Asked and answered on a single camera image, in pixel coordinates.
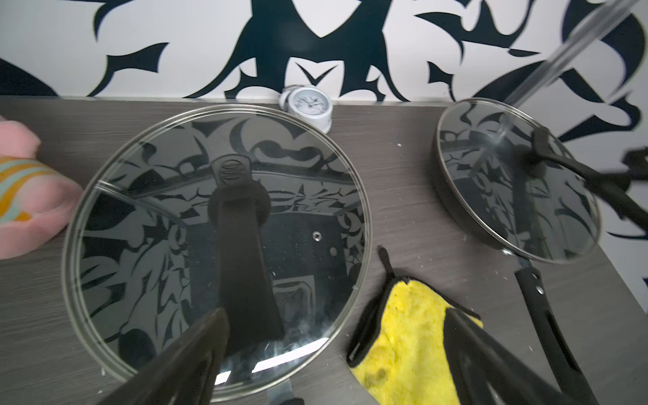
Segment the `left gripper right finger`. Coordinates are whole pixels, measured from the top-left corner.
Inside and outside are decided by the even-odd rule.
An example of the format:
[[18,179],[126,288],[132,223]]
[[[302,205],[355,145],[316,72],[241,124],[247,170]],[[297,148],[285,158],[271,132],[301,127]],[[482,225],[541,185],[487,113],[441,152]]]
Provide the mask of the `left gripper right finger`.
[[444,349],[461,404],[574,404],[456,308],[445,313]]

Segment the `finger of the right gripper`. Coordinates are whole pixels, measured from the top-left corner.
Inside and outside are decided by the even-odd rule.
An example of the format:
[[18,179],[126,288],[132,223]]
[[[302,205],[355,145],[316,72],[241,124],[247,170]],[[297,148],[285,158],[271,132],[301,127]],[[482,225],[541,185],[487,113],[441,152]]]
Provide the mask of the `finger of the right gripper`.
[[572,158],[557,155],[550,148],[551,134],[541,127],[533,131],[531,162],[552,162],[578,175],[584,186],[606,202],[621,219],[628,219],[647,231],[647,212],[628,194],[633,182],[647,182],[647,147],[628,150],[622,159],[626,171],[598,172]]

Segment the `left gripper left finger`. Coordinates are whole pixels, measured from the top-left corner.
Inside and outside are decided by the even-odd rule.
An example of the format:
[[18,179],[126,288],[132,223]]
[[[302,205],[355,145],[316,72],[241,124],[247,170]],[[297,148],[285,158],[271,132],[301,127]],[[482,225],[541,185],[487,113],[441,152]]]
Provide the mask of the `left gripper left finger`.
[[193,324],[101,404],[208,404],[230,336],[219,308]]

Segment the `yellow microfiber cloth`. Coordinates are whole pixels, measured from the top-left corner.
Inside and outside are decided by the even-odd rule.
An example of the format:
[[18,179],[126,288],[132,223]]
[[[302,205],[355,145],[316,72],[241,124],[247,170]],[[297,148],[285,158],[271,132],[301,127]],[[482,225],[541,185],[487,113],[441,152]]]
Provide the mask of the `yellow microfiber cloth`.
[[481,326],[481,317],[424,281],[395,273],[384,247],[381,293],[364,309],[346,362],[379,404],[458,404],[444,349],[447,309]]

